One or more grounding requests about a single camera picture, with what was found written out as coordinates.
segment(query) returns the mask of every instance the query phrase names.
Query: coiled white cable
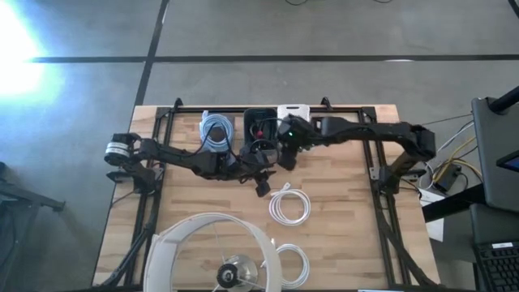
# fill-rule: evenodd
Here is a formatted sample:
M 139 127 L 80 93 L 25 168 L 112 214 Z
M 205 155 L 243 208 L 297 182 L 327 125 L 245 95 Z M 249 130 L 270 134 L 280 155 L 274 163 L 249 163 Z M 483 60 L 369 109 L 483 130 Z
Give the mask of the coiled white cable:
M 302 201 L 304 212 L 297 220 L 290 220 L 281 211 L 281 199 L 283 199 L 283 197 L 286 195 L 295 195 Z M 288 182 L 280 191 L 274 191 L 272 194 L 270 194 L 270 196 L 272 198 L 270 199 L 270 204 L 268 205 L 268 211 L 270 212 L 270 216 L 272 216 L 272 218 L 278 223 L 285 226 L 297 226 L 301 225 L 310 216 L 311 204 L 307 194 L 298 189 L 290 189 L 290 184 Z
M 304 284 L 308 280 L 308 276 L 310 276 L 310 260 L 308 259 L 307 254 L 305 254 L 305 252 L 302 251 L 301 247 L 298 247 L 297 245 L 292 243 L 283 244 L 279 246 L 276 249 L 276 251 L 278 254 L 280 254 L 283 251 L 294 251 L 297 252 L 299 256 L 301 256 L 302 271 L 301 274 L 299 274 L 299 277 L 294 281 L 287 281 L 285 280 L 285 278 L 281 279 L 281 286 L 283 289 L 297 289 L 299 286 Z M 265 266 L 265 261 L 261 263 L 260 268 L 262 268 L 263 266 Z
M 205 136 L 209 135 L 209 130 L 212 125 L 216 124 L 214 127 L 220 127 L 223 131 L 225 131 L 226 138 L 222 141 L 213 141 L 211 136 L 209 136 L 206 140 Z M 202 141 L 206 140 L 205 145 L 202 145 L 204 148 L 211 150 L 213 152 L 225 152 L 229 149 L 229 144 L 233 143 L 234 137 L 234 128 L 233 124 L 230 120 L 221 115 L 221 114 L 209 114 L 207 110 L 202 113 L 202 122 L 199 125 L 200 129 L 200 139 Z

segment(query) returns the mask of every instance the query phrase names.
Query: white cable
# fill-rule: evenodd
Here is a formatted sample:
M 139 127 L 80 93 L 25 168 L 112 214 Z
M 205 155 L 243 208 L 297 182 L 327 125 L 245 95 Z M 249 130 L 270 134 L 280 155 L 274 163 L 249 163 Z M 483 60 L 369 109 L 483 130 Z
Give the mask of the white cable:
M 226 133 L 226 138 L 222 141 L 213 141 L 211 136 L 205 139 L 206 135 L 209 135 L 209 129 L 211 129 L 212 125 L 214 127 L 220 127 Z M 224 152 L 229 149 L 229 144 L 232 145 L 233 137 L 234 137 L 234 128 L 233 123 L 230 120 L 221 114 L 209 114 L 207 110 L 202 113 L 202 122 L 199 125 L 200 129 L 200 139 L 202 141 L 205 140 L 205 145 L 202 145 L 204 148 L 211 150 L 213 152 Z
M 465 131 L 466 129 L 472 127 L 474 125 L 474 122 L 471 122 L 470 124 L 466 125 L 465 127 L 463 127 L 463 129 L 461 129 L 458 133 L 456 133 L 451 139 L 447 140 L 447 142 L 445 142 L 443 145 L 441 145 L 439 148 L 438 148 L 438 151 L 437 152 L 440 152 L 442 151 L 444 148 L 447 147 L 447 145 L 453 141 L 454 139 L 456 139 L 456 137 L 458 137 L 461 133 L 463 133 L 463 131 Z
M 439 148 L 438 148 L 438 151 L 436 151 L 436 154 L 438 154 L 440 151 L 444 150 L 445 148 L 447 148 L 447 146 L 454 140 L 456 139 L 456 137 L 458 137 L 461 133 L 463 133 L 466 129 L 472 127 L 474 125 L 474 122 L 471 122 L 470 124 L 464 126 L 461 130 L 459 130 L 458 133 L 456 133 L 454 136 L 452 136 L 449 140 L 447 140 L 447 142 L 445 142 L 443 145 L 441 145 Z M 423 162 L 425 163 L 425 166 L 426 166 L 426 174 L 427 174 L 427 171 L 431 171 L 431 175 L 434 174 L 434 170 L 432 169 L 431 165 L 427 162 Z M 425 175 L 423 175 L 420 180 L 418 180 L 418 186 L 419 187 L 422 187 L 422 180 L 423 180 L 423 177 L 425 177 Z M 431 183 L 429 183 L 429 186 L 427 186 L 425 188 L 425 190 L 428 190 L 432 187 L 432 185 L 434 184 L 434 182 L 431 180 Z
M 290 220 L 281 211 L 281 199 L 283 199 L 283 197 L 286 195 L 295 195 L 302 201 L 304 212 L 303 215 L 297 220 Z M 268 205 L 268 211 L 270 212 L 270 216 L 272 216 L 272 218 L 278 223 L 285 226 L 297 226 L 302 224 L 310 216 L 311 204 L 307 194 L 301 190 L 290 189 L 290 184 L 288 182 L 280 191 L 274 191 L 272 194 L 270 194 L 270 196 L 272 198 L 270 200 L 270 204 Z
M 308 259 L 307 254 L 305 254 L 305 252 L 302 251 L 301 247 L 298 247 L 297 245 L 292 243 L 283 244 L 279 246 L 276 249 L 276 251 L 278 254 L 280 254 L 283 251 L 294 251 L 297 252 L 299 256 L 301 256 L 302 271 L 301 274 L 299 274 L 299 277 L 294 281 L 287 281 L 285 280 L 285 278 L 281 279 L 281 286 L 283 289 L 297 289 L 299 286 L 304 284 L 308 280 L 308 276 L 310 276 L 310 260 Z M 265 261 L 261 263 L 260 268 L 262 268 L 263 266 L 265 266 Z

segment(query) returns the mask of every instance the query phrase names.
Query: wooden tabletop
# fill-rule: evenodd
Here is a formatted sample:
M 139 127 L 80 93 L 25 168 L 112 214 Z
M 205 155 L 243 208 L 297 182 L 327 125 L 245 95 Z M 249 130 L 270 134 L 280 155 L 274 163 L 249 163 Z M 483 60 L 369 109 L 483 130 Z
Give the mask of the wooden tabletop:
M 399 121 L 395 105 L 373 106 L 379 122 Z M 156 106 L 137 106 L 130 131 L 151 137 L 156 109 Z M 355 114 L 334 115 L 357 121 Z M 241 115 L 235 117 L 234 149 L 238 151 L 243 142 L 243 124 Z M 200 120 L 200 114 L 176 114 L 170 145 L 197 149 Z M 384 150 L 388 163 L 402 152 L 394 143 L 384 143 Z M 295 170 L 289 172 L 279 167 L 274 170 L 277 173 L 268 180 L 273 190 L 279 190 L 289 182 L 310 197 L 311 215 L 302 225 L 286 227 L 275 222 L 268 213 L 269 196 L 258 198 L 254 182 L 242 185 L 208 181 L 196 177 L 190 170 L 168 165 L 157 233 L 197 213 L 226 213 L 255 224 L 274 238 L 276 245 L 293 243 L 305 251 L 310 258 L 311 271 L 301 289 L 387 288 L 362 143 L 349 141 L 316 147 L 298 155 Z M 131 189 L 131 183 L 117 185 L 114 200 Z M 110 210 L 95 284 L 104 281 L 127 253 L 138 201 L 137 195 L 131 195 Z M 401 190 L 396 201 L 405 248 L 430 279 L 440 282 L 418 196 L 414 191 Z M 296 218 L 302 213 L 302 205 L 296 199 L 284 199 L 282 209 L 287 217 Z M 260 248 L 245 230 L 231 223 L 217 223 L 216 229 L 226 257 L 246 254 L 260 266 L 263 260 Z M 301 272 L 300 258 L 291 251 L 281 253 L 280 257 L 284 278 L 294 280 Z M 393 250 L 392 258 L 399 278 Z M 142 258 L 138 258 L 135 278 L 139 278 L 141 265 Z M 178 255 L 174 289 L 213 289 L 220 265 L 221 249 L 213 228 L 197 231 Z M 263 269 L 259 277 L 259 283 L 262 282 Z

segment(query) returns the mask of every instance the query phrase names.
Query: white plastic part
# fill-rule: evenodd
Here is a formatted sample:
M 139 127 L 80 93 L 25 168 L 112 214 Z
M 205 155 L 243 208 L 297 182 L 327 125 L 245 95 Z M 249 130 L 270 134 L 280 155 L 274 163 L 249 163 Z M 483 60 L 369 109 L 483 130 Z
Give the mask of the white plastic part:
M 283 119 L 289 114 L 299 116 L 310 122 L 310 106 L 309 105 L 279 105 L 277 107 L 277 118 Z
M 154 235 L 144 270 L 144 292 L 171 292 L 174 261 L 178 247 L 197 230 L 216 222 L 232 221 L 248 230 L 257 240 L 266 261 L 266 292 L 281 291 L 281 262 L 267 235 L 249 222 L 223 213 L 201 213 L 188 217 L 159 235 Z

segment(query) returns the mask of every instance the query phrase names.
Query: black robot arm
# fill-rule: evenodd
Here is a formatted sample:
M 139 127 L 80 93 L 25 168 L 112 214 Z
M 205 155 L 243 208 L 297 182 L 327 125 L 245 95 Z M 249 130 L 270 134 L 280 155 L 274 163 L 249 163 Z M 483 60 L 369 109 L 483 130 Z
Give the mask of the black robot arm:
M 435 134 L 421 126 L 407 122 L 398 123 L 358 123 L 344 118 L 313 118 L 307 122 L 297 116 L 283 120 L 278 129 L 281 142 L 281 159 L 278 164 L 292 170 L 296 165 L 296 156 L 302 149 L 313 146 L 341 144 L 348 140 L 393 141 L 405 150 L 390 166 L 379 171 L 381 191 L 391 189 L 398 193 L 402 176 L 420 161 L 429 161 L 435 157 Z
M 193 174 L 205 179 L 238 180 L 244 182 L 254 179 L 258 183 L 259 196 L 270 191 L 267 184 L 272 171 L 262 171 L 272 167 L 262 152 L 247 152 L 240 157 L 231 152 L 189 152 L 187 150 L 165 146 L 152 139 L 139 137 L 137 134 L 114 134 L 105 153 L 105 161 L 110 165 L 123 168 L 134 180 L 135 189 L 147 194 L 157 188 L 156 173 L 146 168 L 141 161 L 153 160 L 190 169 Z

